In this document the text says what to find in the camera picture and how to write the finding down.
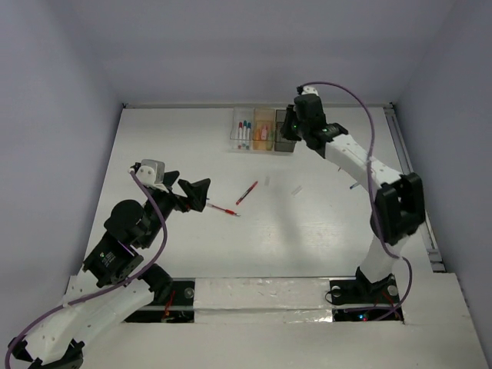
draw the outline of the blue marker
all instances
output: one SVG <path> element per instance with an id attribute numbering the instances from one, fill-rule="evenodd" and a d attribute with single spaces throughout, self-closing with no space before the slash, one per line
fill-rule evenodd
<path id="1" fill-rule="evenodd" d="M 248 129 L 246 129 L 246 149 L 249 150 L 249 140 L 251 137 L 251 122 L 248 122 Z"/>

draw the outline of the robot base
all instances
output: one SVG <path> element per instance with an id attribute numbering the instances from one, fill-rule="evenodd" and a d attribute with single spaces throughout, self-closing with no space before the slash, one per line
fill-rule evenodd
<path id="1" fill-rule="evenodd" d="M 355 279 L 330 280 L 331 303 L 335 306 L 346 304 L 387 304 L 388 297 L 393 304 L 400 302 L 394 276 L 390 274 L 384 280 L 371 283 L 358 268 Z"/>

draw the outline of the cable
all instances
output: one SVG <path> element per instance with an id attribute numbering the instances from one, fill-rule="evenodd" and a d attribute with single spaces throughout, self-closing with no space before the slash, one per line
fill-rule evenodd
<path id="1" fill-rule="evenodd" d="M 394 306 L 394 302 L 393 302 L 393 299 L 391 298 L 391 296 L 389 294 L 387 294 L 386 292 L 382 292 L 384 298 L 386 298 L 386 300 L 388 300 L 391 304 L 391 307 Z M 401 316 L 395 311 L 394 312 L 394 316 L 399 320 L 399 321 L 402 321 L 403 319 L 401 319 Z"/>
<path id="2" fill-rule="evenodd" d="M 333 86 L 336 88 L 339 88 L 341 90 L 344 90 L 347 92 L 349 95 L 351 95 L 357 102 L 361 105 L 361 107 L 364 109 L 364 111 L 367 114 L 367 117 L 369 118 L 369 124 L 371 125 L 371 143 L 369 144 L 369 150 L 367 151 L 367 192 L 369 192 L 369 199 L 371 202 L 371 209 L 372 213 L 375 216 L 375 225 L 376 225 L 376 233 L 377 237 L 381 241 L 381 246 L 383 247 L 384 252 L 393 259 L 402 259 L 408 266 L 408 286 L 407 290 L 404 293 L 404 296 L 401 298 L 400 302 L 394 306 L 390 311 L 388 311 L 386 314 L 381 315 L 377 319 L 374 319 L 375 321 L 380 321 L 382 319 L 385 319 L 387 316 L 397 312 L 397 309 L 401 307 L 401 305 L 404 303 L 404 301 L 407 299 L 408 294 L 410 293 L 410 289 L 412 287 L 412 281 L 414 279 L 414 272 L 412 270 L 412 265 L 410 261 L 405 257 L 405 256 L 399 256 L 396 254 L 393 254 L 387 247 L 386 243 L 384 242 L 384 236 L 383 236 L 383 229 L 381 226 L 381 219 L 379 218 L 379 213 L 377 212 L 376 205 L 374 203 L 374 193 L 373 193 L 373 183 L 372 183 L 372 176 L 371 176 L 371 166 L 372 166 L 372 153 L 374 151 L 374 142 L 376 140 L 376 129 L 374 127 L 374 121 L 372 119 L 372 114 L 367 108 L 366 104 L 351 90 L 348 88 L 339 85 L 338 83 L 333 83 L 333 82 L 325 82 L 325 81 L 314 81 L 314 82 L 308 82 L 302 84 L 300 87 L 308 86 L 308 85 L 327 85 L 327 86 Z"/>
<path id="3" fill-rule="evenodd" d="M 166 222 L 164 220 L 164 216 L 161 213 L 161 210 L 159 209 L 157 203 L 155 200 L 152 198 L 151 194 L 147 191 L 147 189 L 144 187 L 144 185 L 138 180 L 137 176 L 133 171 L 130 172 L 130 176 L 133 178 L 137 186 L 141 189 L 141 191 L 145 194 L 147 197 L 148 201 L 151 203 L 152 207 L 155 210 L 155 213 L 157 214 L 159 221 L 161 222 L 162 225 L 162 231 L 164 233 L 164 237 L 162 239 L 162 244 L 161 247 L 158 249 L 158 251 L 155 253 L 155 256 L 146 264 L 140 271 L 137 273 L 133 274 L 131 277 L 128 277 L 124 281 L 115 284 L 114 286 L 111 286 L 109 288 L 106 288 L 104 290 L 97 291 L 93 294 L 86 294 L 85 296 L 82 296 L 81 298 L 77 298 L 73 301 L 70 301 L 67 303 L 67 305 L 72 306 L 76 304 L 80 304 L 82 302 L 89 301 L 93 298 L 98 298 L 99 296 L 102 296 L 103 294 L 108 294 L 111 291 L 114 291 L 117 288 L 120 288 L 126 284 L 131 283 L 134 279 L 140 277 L 142 274 L 144 274 L 156 261 L 159 259 L 159 256 L 161 256 L 162 251 L 164 250 L 166 243 L 168 242 L 168 229 L 166 228 Z M 59 312 L 62 310 L 64 307 L 63 305 L 59 305 L 57 307 L 52 308 L 50 311 L 47 311 L 44 313 L 42 316 L 38 317 L 35 319 L 30 325 L 28 325 L 26 328 L 22 330 L 21 333 L 18 334 L 18 336 L 12 341 L 12 343 L 8 346 L 7 353 L 5 354 L 5 369 L 11 369 L 10 366 L 10 357 L 12 355 L 12 352 L 14 350 L 14 347 L 17 346 L 17 344 L 22 341 L 24 336 L 37 324 L 41 323 L 44 319 L 47 317 L 53 315 L 54 313 Z"/>

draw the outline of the red marker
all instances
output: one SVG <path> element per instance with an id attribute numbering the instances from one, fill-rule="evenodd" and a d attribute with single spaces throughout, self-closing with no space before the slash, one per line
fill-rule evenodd
<path id="1" fill-rule="evenodd" d="M 226 214 L 230 214 L 230 215 L 234 215 L 235 217 L 240 217 L 240 215 L 238 213 L 236 213 L 235 211 L 232 211 L 232 210 L 229 210 L 229 209 L 224 209 L 224 208 L 221 208 L 217 205 L 213 205 L 211 204 L 210 202 L 207 203 L 207 206 L 209 208 L 213 208 L 213 209 L 217 209 L 217 210 L 220 210 L 220 211 L 223 211 L 224 213 Z"/>
<path id="2" fill-rule="evenodd" d="M 248 189 L 248 190 L 247 190 L 247 191 L 246 191 L 246 192 L 245 192 L 245 193 L 244 193 L 244 194 L 243 194 L 240 198 L 239 198 L 239 200 L 237 200 L 237 201 L 236 201 L 236 205 L 239 205 L 239 204 L 241 203 L 241 201 L 243 201 L 243 200 L 244 200 L 244 198 L 245 198 L 246 196 L 248 196 L 248 194 L 249 194 L 251 191 L 253 191 L 253 188 L 255 188 L 257 184 L 258 184 L 258 181 L 256 181 L 256 182 L 255 182 L 255 183 L 254 183 L 254 184 L 253 184 L 253 185 L 252 185 L 252 186 L 251 186 L 251 187 L 250 187 L 250 188 L 249 188 L 249 189 Z"/>

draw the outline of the pink marker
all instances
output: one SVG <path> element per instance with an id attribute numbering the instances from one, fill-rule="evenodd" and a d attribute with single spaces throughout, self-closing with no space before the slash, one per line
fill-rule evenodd
<path id="1" fill-rule="evenodd" d="M 267 135 L 268 135 L 267 125 L 263 125 L 263 128 L 261 129 L 261 140 L 267 141 Z"/>

